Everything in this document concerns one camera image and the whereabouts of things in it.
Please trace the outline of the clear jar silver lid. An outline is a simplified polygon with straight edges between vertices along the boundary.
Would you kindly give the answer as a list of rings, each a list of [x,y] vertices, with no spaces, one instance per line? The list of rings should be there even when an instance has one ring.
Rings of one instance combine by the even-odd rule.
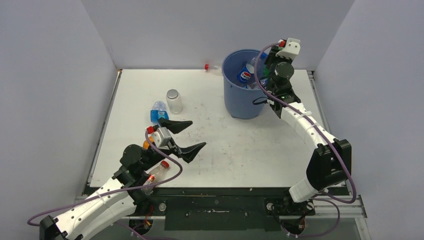
[[[166,93],[166,101],[171,113],[179,114],[183,111],[184,106],[180,93],[176,89],[170,89]]]

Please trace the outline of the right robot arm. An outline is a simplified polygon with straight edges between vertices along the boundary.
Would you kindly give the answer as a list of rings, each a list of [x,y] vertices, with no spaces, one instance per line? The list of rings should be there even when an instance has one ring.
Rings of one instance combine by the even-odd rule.
[[[346,139],[337,139],[312,117],[290,82],[294,74],[292,62],[300,52],[300,43],[282,40],[264,49],[269,50],[263,64],[266,84],[260,84],[259,88],[275,114],[289,124],[312,151],[305,177],[289,188],[289,196],[282,201],[283,209],[296,214],[303,202],[324,195],[327,188],[345,181],[356,195],[351,144]]]

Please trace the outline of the pepsi bottle blue cap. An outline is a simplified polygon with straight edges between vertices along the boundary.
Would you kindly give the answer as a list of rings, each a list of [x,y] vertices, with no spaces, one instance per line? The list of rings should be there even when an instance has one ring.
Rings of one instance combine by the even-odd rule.
[[[248,88],[247,85],[253,73],[254,73],[254,67],[251,64],[246,63],[236,75],[237,84],[240,87],[247,89]]]

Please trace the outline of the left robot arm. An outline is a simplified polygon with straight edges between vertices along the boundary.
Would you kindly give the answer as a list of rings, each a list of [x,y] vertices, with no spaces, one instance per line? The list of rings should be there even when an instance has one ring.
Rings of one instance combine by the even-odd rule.
[[[194,160],[205,142],[180,147],[173,135],[192,125],[191,120],[174,121],[164,118],[145,130],[146,144],[128,145],[120,158],[119,169],[103,186],[88,198],[66,207],[66,212],[51,216],[44,214],[39,222],[40,240],[89,240],[119,219],[135,213],[144,215],[151,199],[146,191],[165,183],[154,182],[148,170],[171,155],[186,163]]]

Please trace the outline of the crushed blue label bottle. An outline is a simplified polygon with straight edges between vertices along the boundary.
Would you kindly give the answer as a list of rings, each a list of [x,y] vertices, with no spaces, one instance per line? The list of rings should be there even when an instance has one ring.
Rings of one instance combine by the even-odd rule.
[[[161,125],[159,119],[169,119],[167,106],[163,101],[156,101],[150,110],[150,121],[155,125]]]

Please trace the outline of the blue label blue cap bottle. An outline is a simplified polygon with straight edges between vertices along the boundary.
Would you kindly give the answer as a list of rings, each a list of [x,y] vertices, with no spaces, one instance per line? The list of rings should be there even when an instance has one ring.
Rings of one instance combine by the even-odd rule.
[[[261,63],[261,62],[264,62],[265,60],[266,60],[266,58],[268,57],[268,54],[267,53],[262,53],[260,56],[256,56],[256,57],[253,57],[247,64],[246,64],[246,68],[247,68],[247,70],[251,73],[251,74],[253,74],[253,72],[254,72],[254,66],[255,66],[255,64],[256,63]]]

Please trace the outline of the green plastic bottle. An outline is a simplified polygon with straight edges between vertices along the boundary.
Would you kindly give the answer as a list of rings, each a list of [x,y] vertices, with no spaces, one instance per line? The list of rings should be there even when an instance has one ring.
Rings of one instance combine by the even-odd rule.
[[[263,70],[262,70],[262,76],[263,77],[266,77],[266,76],[269,75],[269,73],[270,73],[269,69],[266,68],[266,67],[264,67]]]

